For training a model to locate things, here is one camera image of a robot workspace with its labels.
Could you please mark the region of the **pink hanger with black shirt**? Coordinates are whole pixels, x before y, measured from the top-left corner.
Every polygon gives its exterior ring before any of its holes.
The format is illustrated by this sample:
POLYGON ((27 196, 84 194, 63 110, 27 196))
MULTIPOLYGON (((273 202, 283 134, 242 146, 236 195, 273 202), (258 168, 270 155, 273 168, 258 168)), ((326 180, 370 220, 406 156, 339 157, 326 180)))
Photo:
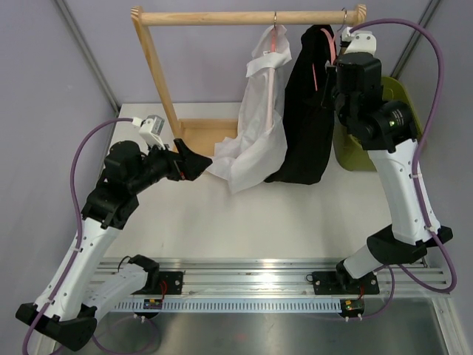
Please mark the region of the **pink hanger with black shirt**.
POLYGON ((331 35, 328 30, 322 28, 321 31, 325 34, 327 39, 327 44, 329 48, 330 58, 327 60, 325 67, 332 66, 335 59, 336 59, 336 36, 344 29, 345 25, 347 24, 347 9, 343 7, 341 9, 344 12, 343 22, 341 26, 335 31, 334 35, 331 35))

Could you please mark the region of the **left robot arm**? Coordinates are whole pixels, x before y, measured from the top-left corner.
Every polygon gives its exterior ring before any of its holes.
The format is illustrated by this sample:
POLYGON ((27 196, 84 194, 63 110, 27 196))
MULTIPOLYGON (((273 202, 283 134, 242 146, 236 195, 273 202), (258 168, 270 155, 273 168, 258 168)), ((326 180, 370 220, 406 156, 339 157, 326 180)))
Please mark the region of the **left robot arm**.
POLYGON ((196 180, 211 164, 174 139, 175 151, 153 146, 143 153, 134 141, 114 144, 104 160, 96 187, 79 217, 78 231, 45 292, 35 302, 19 306, 16 318, 71 351, 82 349, 97 324, 122 299, 133 293, 164 289, 160 265, 137 254, 111 280, 87 291, 104 253, 139 206, 137 196, 166 178, 196 180))

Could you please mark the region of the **white shirt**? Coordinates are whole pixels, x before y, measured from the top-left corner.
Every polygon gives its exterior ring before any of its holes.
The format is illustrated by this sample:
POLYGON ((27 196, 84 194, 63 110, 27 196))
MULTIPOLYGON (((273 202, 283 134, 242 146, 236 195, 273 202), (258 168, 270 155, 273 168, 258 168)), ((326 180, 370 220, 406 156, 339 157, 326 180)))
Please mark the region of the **white shirt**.
POLYGON ((284 65, 292 59, 286 28, 276 25, 276 52, 270 52, 271 31, 262 34, 247 63, 247 86, 239 108, 237 136, 224 138, 214 146, 213 163, 208 171, 228 182, 235 194, 254 187, 273 174, 284 162, 287 141, 282 116, 285 104, 284 65), (266 126, 268 74, 275 69, 273 125, 266 126))

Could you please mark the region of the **black shirt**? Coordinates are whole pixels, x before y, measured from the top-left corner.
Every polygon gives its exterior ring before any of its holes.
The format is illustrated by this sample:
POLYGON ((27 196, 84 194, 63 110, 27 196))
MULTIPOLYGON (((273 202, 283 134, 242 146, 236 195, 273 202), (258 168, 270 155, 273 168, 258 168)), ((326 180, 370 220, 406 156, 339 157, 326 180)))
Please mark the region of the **black shirt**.
POLYGON ((301 37, 302 48, 285 87, 283 126, 287 141, 285 159, 266 183, 318 183, 328 165, 332 148, 334 116, 322 106, 327 88, 325 64, 330 58, 325 28, 313 25, 301 37))

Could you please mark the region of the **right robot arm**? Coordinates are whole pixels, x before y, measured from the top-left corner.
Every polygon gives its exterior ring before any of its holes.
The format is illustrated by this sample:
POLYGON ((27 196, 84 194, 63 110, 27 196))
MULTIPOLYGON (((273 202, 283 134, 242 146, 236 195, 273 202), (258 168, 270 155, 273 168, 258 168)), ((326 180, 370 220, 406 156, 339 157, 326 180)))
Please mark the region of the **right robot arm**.
POLYGON ((412 264, 429 248, 443 248, 453 231, 440 224, 429 204, 415 159, 419 143, 410 106, 383 98, 381 61, 370 53, 345 53, 328 68, 327 83, 334 114, 378 173, 392 221, 337 264, 337 288, 352 293, 384 266, 412 264))

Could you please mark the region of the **pink hanger with white shirt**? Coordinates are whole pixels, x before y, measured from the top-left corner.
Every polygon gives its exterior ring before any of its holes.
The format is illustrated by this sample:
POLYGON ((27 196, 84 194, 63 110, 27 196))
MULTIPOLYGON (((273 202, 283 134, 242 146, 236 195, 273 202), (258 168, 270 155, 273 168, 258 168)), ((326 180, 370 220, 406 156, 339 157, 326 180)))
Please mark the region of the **pink hanger with white shirt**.
MULTIPOLYGON (((276 20, 277 20, 277 12, 274 12, 273 17, 273 29, 271 31, 271 44, 270 44, 270 52, 276 52, 276 39, 277 39, 277 31, 276 31, 276 20)), ((267 119, 266 119, 266 126, 270 129, 273 125, 273 91, 274 91, 274 76, 275 76, 275 69, 273 67, 269 68, 268 74, 268 112, 267 112, 267 119)))

